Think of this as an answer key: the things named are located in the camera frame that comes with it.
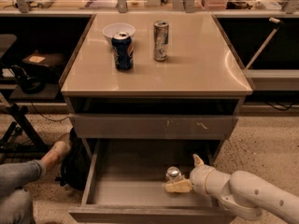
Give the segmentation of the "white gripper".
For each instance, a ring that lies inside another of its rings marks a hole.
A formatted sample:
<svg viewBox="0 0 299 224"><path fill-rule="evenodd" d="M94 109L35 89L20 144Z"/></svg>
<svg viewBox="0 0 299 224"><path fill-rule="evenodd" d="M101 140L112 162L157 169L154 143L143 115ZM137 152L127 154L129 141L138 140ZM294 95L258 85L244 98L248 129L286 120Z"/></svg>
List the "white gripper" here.
<svg viewBox="0 0 299 224"><path fill-rule="evenodd" d="M197 154L192 156L195 168L190 172L190 180L183 178L167 181L164 184L166 192L188 193L193 189L198 194L209 195L218 200L232 194L229 184L230 175L204 165L204 161Z"/></svg>

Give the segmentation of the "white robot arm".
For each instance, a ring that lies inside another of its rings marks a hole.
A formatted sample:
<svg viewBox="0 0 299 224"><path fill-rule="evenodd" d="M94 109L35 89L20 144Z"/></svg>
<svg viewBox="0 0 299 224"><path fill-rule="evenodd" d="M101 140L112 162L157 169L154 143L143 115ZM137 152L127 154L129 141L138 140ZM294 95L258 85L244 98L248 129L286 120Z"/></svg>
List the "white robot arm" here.
<svg viewBox="0 0 299 224"><path fill-rule="evenodd" d="M288 224L299 224L299 197L280 189L246 171L226 174L216 170L193 154L194 168L188 178L172 166L165 172L164 190L168 193L188 193L215 198L225 210L245 220L260 218L262 210Z"/></svg>

